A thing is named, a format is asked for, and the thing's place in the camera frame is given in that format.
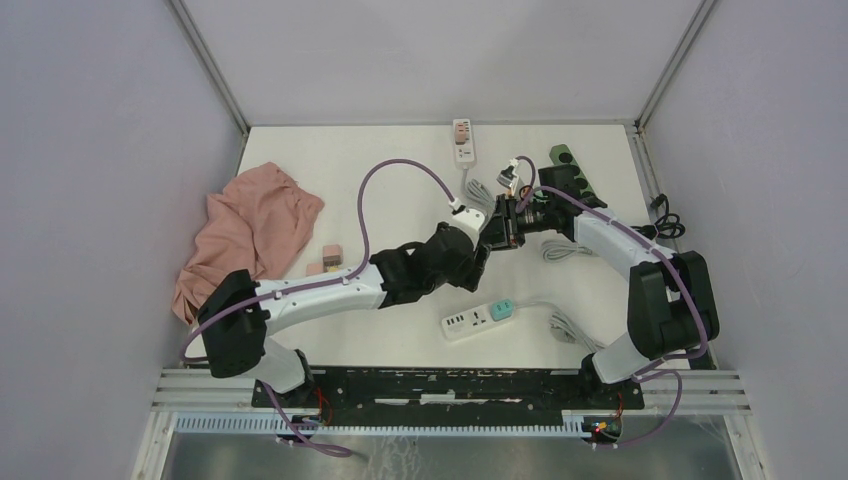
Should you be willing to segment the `green power strip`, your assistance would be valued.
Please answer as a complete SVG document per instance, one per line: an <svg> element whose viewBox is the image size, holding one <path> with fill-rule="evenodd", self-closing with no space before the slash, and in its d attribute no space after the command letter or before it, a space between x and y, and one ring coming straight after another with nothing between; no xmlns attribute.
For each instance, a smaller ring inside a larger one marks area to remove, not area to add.
<svg viewBox="0 0 848 480"><path fill-rule="evenodd" d="M607 207L607 204L596 195L591 183L567 145L554 145L550 149L549 158L557 168L555 172L555 186L557 188L579 199L590 208Z"/></svg>

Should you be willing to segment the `white USB power strip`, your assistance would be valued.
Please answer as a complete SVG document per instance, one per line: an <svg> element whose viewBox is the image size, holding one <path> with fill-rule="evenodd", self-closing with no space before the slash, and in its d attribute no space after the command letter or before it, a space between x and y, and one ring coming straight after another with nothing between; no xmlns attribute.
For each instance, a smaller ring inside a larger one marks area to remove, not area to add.
<svg viewBox="0 0 848 480"><path fill-rule="evenodd" d="M491 330L495 321L491 305L483 304L445 317L439 322L439 326L447 341L457 342Z"/></svg>

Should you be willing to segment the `teal USB adapter plug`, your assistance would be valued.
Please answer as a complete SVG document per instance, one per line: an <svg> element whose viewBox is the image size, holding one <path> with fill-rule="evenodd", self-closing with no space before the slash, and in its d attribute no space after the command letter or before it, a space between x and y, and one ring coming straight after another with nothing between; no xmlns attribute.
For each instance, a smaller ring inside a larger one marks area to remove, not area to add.
<svg viewBox="0 0 848 480"><path fill-rule="evenodd" d="M515 305L510 299L502 299L489 306L489 314L495 323L511 318L514 313Z"/></svg>

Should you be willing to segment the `pink adapter plug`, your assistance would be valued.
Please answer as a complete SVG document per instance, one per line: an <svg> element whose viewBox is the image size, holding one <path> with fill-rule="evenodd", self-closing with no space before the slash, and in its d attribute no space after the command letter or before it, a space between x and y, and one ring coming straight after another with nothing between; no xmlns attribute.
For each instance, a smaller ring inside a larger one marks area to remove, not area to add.
<svg viewBox="0 0 848 480"><path fill-rule="evenodd" d="M340 245L330 244L322 248L322 263L325 268L338 267L343 261L344 253Z"/></svg>
<svg viewBox="0 0 848 480"><path fill-rule="evenodd" d="M307 277L319 275L325 272L325 267L322 263L310 263L306 266L305 275Z"/></svg>

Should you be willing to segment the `white slim power strip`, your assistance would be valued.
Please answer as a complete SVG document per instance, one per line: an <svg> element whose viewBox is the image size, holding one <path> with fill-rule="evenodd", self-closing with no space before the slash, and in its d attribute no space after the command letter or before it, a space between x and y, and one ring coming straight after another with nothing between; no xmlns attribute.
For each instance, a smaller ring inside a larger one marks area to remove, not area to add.
<svg viewBox="0 0 848 480"><path fill-rule="evenodd" d="M453 124L455 122L466 122L468 125L469 138L465 145L456 145L453 139ZM455 165L462 170L468 170L476 164L476 153L473 139L471 121L469 119L454 119L452 121L452 149Z"/></svg>

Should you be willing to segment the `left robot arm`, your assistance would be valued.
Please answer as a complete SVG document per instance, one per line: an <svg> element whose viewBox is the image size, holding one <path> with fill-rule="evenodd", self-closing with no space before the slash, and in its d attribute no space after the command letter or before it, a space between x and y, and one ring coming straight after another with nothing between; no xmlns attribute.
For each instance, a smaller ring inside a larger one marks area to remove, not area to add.
<svg viewBox="0 0 848 480"><path fill-rule="evenodd" d="M442 222L427 241L382 250L355 271L298 281L254 281L245 270L232 272L198 312L204 361L215 378L250 378L303 406L315 391L308 360L273 335L334 314L416 303L444 285L475 292L490 253L490 246Z"/></svg>

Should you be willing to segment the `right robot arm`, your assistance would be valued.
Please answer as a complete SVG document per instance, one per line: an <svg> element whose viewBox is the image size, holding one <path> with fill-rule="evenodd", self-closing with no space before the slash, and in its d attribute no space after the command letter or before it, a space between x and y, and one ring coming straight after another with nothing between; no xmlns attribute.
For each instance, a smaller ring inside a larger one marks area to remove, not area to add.
<svg viewBox="0 0 848 480"><path fill-rule="evenodd" d="M695 251L664 247L620 220L578 166L532 169L524 183L522 160L512 159L498 174L505 191L495 198L482 242L493 251L511 250L530 233L555 231L591 250L628 283L626 331L585 360L588 374L577 382L580 400L602 408L617 396L617 383L668 360L706 354L719 333L706 260Z"/></svg>

